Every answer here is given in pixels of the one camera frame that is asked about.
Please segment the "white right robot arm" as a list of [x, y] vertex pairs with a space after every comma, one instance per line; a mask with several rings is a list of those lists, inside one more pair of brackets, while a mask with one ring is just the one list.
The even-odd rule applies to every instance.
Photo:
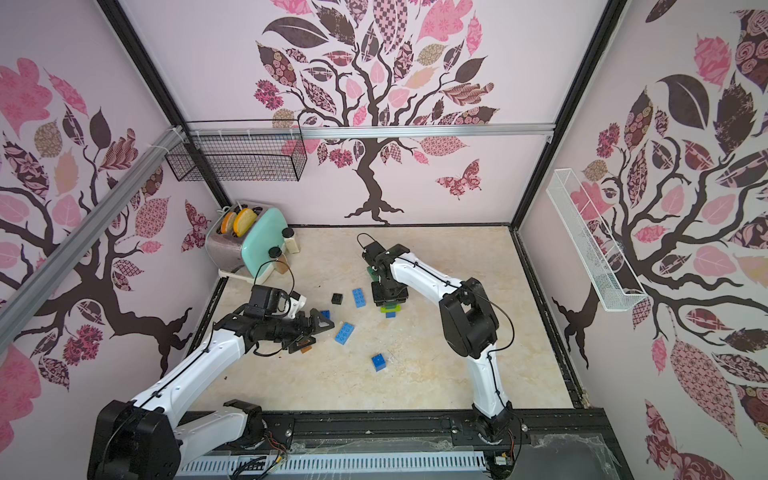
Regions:
[[444, 274], [401, 244], [386, 248], [371, 240], [361, 248], [361, 257], [373, 275], [371, 290], [376, 305], [403, 304], [411, 291], [437, 305], [448, 346], [467, 361], [478, 436], [490, 445], [500, 443], [514, 419], [514, 407], [503, 388], [497, 361], [501, 349], [497, 346], [496, 313], [500, 308], [488, 298], [479, 280]]

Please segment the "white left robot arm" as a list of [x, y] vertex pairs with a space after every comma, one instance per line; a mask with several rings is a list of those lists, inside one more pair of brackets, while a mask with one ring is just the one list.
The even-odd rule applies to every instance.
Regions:
[[225, 315], [211, 335], [156, 384], [129, 401], [114, 400], [99, 413], [87, 476], [90, 479], [172, 479], [193, 460], [235, 442], [261, 445], [267, 439], [259, 406], [230, 400], [186, 422], [197, 398], [230, 365], [263, 342], [295, 353], [313, 345], [335, 324], [305, 297], [255, 285], [247, 303]]

